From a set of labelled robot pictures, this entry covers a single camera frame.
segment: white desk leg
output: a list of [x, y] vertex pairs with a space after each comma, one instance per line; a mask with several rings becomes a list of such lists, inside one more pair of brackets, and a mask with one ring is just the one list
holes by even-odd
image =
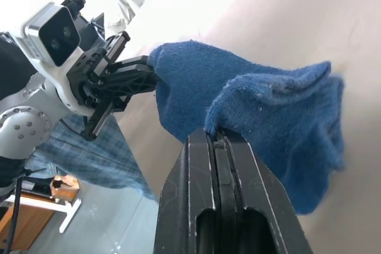
[[[15, 196], [11, 195], [8, 199], [6, 199], [6, 201], [7, 202], [14, 202], [14, 199], [15, 199]], [[20, 203], [22, 205], [29, 205], [29, 206], [34, 206], [37, 208], [50, 209], [52, 211], [59, 211], [59, 212], [66, 213], [66, 218], [60, 226], [60, 233], [63, 233], [63, 232], [65, 232], [70, 221], [73, 219], [73, 217], [77, 213], [77, 210], [79, 209], [80, 205], [82, 204], [82, 201], [80, 199], [76, 199], [76, 201], [73, 203], [73, 205], [67, 201], [65, 201], [65, 205], [60, 205], [60, 204], [54, 203], [54, 202], [44, 202], [44, 201], [41, 201], [38, 199], [21, 197]]]
[[73, 205], [71, 205], [70, 202], [67, 202], [67, 201], [65, 201], [65, 204], [67, 207], [66, 218], [60, 226], [60, 233], [65, 232], [70, 221], [73, 219], [73, 217], [77, 213], [77, 210], [79, 209], [80, 205], [82, 204], [82, 201], [80, 199], [76, 199], [76, 201], [73, 203]]

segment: blue cloth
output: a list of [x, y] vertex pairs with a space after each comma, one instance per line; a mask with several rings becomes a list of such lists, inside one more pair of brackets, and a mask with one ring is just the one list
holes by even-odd
[[[74, 131], [84, 128], [83, 117], [64, 118]], [[115, 117], [110, 116], [98, 138], [89, 142], [57, 123], [47, 142], [36, 148], [26, 168], [45, 171], [33, 174], [38, 178], [70, 174], [90, 184], [112, 189], [132, 187], [140, 194], [157, 199], [147, 185], [132, 152], [119, 129]]]
[[343, 81], [330, 63], [280, 70], [199, 42], [167, 43], [148, 60], [162, 79], [163, 127], [185, 141], [204, 127], [241, 133], [283, 183], [298, 214], [312, 212], [343, 167]]

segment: terry cloth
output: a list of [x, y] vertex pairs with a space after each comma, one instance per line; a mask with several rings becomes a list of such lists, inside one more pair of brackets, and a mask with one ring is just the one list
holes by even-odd
[[148, 60], [161, 81], [163, 127], [184, 142], [200, 127], [243, 135], [284, 185], [297, 214], [312, 212], [343, 167], [343, 81], [330, 62], [297, 70], [255, 64], [203, 43], [166, 43]]

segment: robotic arm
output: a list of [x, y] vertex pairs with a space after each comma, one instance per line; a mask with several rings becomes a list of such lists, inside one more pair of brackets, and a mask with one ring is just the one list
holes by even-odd
[[[26, 160], [66, 115], [89, 117], [95, 140], [107, 117], [160, 79], [148, 57], [117, 61], [122, 32], [83, 52], [73, 19], [85, 2], [49, 3], [12, 33], [38, 71], [0, 102], [1, 160]], [[0, 186], [0, 197], [10, 195]], [[191, 134], [161, 194], [154, 253], [312, 253], [287, 194], [242, 136]]]

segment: blue denim fabric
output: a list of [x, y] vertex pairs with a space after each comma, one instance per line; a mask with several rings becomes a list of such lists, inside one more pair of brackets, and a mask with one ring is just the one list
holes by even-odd
[[[64, 121], [74, 130], [83, 130], [83, 117], [71, 115]], [[45, 171], [33, 176], [49, 178], [70, 174], [81, 181], [102, 187], [132, 187], [149, 199], [157, 199], [147, 185], [116, 119], [110, 116], [94, 142], [58, 123], [50, 139], [36, 148], [26, 168]]]

